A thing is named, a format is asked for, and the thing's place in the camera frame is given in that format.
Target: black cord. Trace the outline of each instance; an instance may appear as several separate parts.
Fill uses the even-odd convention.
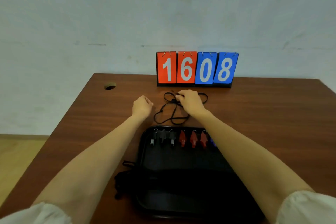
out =
[[[168,95],[172,95],[173,98],[172,98],[171,100],[166,99],[166,95],[167,95],[167,94],[168,94]],[[203,102],[203,103],[205,104],[205,103],[208,101],[208,95],[205,94],[205,93],[198,93],[198,94],[207,97],[207,99]],[[165,123],[166,121],[169,121],[169,120],[170,120],[171,123],[174,124],[174,125],[181,125],[181,124],[185,123],[185,122],[189,119],[190,115],[187,115],[187,116],[184,116],[184,117],[174,117],[174,114],[175,114],[175,111],[176,111],[177,106],[180,106],[180,107],[182,107],[182,108],[183,108],[183,106],[181,105],[181,102],[178,101],[178,100],[176,99],[176,97],[175,97],[175,95],[174,95],[173,93],[171,93],[171,92],[166,92],[166,93],[163,95],[163,98],[167,101],[167,103],[165,103],[165,104],[161,107],[160,111],[158,111],[156,114],[154,114],[154,121],[155,121],[157,124],[162,124],[162,123]],[[171,117],[168,118],[168,119],[166,119],[166,120],[163,121],[163,122],[157,122],[157,120],[155,119],[155,116],[157,116],[159,113],[163,112],[163,108],[165,108],[165,106],[168,105],[168,104],[175,104],[175,105],[176,105],[176,106],[175,106],[175,109],[174,109],[174,111],[173,111],[173,113],[172,113],[172,115],[171,115]],[[175,123],[173,120],[184,120],[184,121],[182,121],[181,123]]]

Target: brown desk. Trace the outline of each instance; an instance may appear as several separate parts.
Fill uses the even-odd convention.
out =
[[[105,90],[108,82],[117,86]],[[131,115],[139,96],[146,95],[158,111],[163,94],[172,90],[181,88],[156,87],[155,75],[94,74],[0,208],[0,217],[29,207],[62,167]],[[208,94],[205,105],[215,116],[270,150],[317,192],[336,197],[336,95],[319,80],[234,78],[231,89],[196,90]],[[123,159],[135,160],[139,137],[150,125],[153,117],[138,129]],[[200,126],[193,118],[186,125]],[[115,174],[121,170],[119,165]],[[114,195],[111,179],[92,223],[163,222],[142,217],[129,198],[117,201]]]

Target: floor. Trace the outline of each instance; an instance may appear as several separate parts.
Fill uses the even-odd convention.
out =
[[[48,136],[0,135],[0,205],[47,139]]]

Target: person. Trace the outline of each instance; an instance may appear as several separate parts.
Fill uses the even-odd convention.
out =
[[[315,193],[275,155],[217,119],[204,108],[196,91],[181,90],[176,99],[211,134],[270,223],[336,223],[336,198]],[[0,224],[89,223],[107,182],[152,106],[145,96],[134,101],[127,120],[59,171],[31,208],[1,219]]]

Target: sleeve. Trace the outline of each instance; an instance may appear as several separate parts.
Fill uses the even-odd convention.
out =
[[[8,215],[0,224],[71,224],[71,218],[55,205],[39,203]]]
[[[335,224],[336,198],[310,191],[290,194],[282,203],[276,224]]]

